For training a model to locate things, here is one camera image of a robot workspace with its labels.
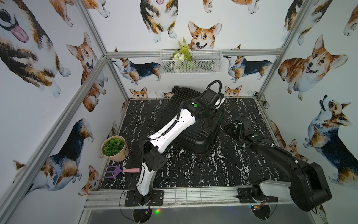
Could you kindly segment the black hard-shell suitcase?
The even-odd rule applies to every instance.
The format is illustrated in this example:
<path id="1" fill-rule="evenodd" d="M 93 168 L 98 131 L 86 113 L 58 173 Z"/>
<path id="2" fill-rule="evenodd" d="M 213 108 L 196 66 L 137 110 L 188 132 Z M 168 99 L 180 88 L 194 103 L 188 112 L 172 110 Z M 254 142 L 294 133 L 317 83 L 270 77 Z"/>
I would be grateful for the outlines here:
<path id="1" fill-rule="evenodd" d="M 199 96 L 183 100 L 173 118 L 149 137 L 147 145 L 162 154 L 171 144 L 194 155 L 205 155 L 215 143 L 223 119 L 224 94 L 210 84 Z"/>

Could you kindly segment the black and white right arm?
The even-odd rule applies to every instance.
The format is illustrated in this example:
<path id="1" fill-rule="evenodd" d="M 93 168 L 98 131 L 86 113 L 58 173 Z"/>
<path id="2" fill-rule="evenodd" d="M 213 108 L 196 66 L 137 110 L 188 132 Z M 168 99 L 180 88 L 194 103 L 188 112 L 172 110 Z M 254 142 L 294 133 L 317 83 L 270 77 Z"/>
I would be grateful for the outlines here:
<path id="1" fill-rule="evenodd" d="M 324 171 L 317 163 L 307 163 L 292 156 L 252 128 L 247 117 L 234 123 L 224 122 L 221 129 L 251 151 L 261 154 L 288 176 L 289 181 L 262 179 L 252 184 L 248 194 L 256 201 L 275 197 L 292 201 L 302 211 L 311 211 L 331 200 L 332 193 Z"/>

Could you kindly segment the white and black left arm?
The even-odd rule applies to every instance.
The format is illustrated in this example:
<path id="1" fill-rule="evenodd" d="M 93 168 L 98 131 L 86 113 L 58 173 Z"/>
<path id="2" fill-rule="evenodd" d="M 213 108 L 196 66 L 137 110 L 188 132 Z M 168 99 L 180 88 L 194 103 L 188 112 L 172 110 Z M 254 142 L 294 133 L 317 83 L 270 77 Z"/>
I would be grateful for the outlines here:
<path id="1" fill-rule="evenodd" d="M 220 116 L 225 101 L 221 90 L 220 80 L 211 82 L 201 95 L 182 101 L 170 122 L 158 132 L 144 139 L 145 143 L 141 147 L 143 158 L 141 177 L 134 189 L 134 194 L 141 203 L 148 201 L 153 191 L 153 179 L 156 171 L 160 170 L 167 162 L 162 154 L 173 140 L 201 119 L 204 119 L 210 126 L 214 123 L 220 125 L 222 120 Z"/>

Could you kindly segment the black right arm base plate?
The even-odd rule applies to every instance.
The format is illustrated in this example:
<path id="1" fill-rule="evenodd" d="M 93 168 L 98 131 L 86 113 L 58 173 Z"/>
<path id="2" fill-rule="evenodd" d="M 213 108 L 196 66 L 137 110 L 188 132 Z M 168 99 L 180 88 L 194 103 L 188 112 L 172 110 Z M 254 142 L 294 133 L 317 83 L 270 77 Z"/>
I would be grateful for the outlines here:
<path id="1" fill-rule="evenodd" d="M 274 203 L 277 202 L 276 197 L 265 196 L 258 188 L 256 187 L 244 187 L 237 188 L 237 199 L 240 203 Z"/>

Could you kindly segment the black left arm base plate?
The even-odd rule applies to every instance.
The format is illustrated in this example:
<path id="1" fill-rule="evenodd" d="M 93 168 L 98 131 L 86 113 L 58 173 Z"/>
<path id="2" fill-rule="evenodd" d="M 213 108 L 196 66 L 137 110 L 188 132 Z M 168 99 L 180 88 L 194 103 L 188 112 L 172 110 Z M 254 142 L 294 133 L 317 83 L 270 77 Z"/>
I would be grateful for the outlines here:
<path id="1" fill-rule="evenodd" d="M 162 206 L 163 199 L 163 190 L 152 190 L 146 196 L 141 195 L 137 190 L 130 190 L 125 196 L 125 207 Z"/>

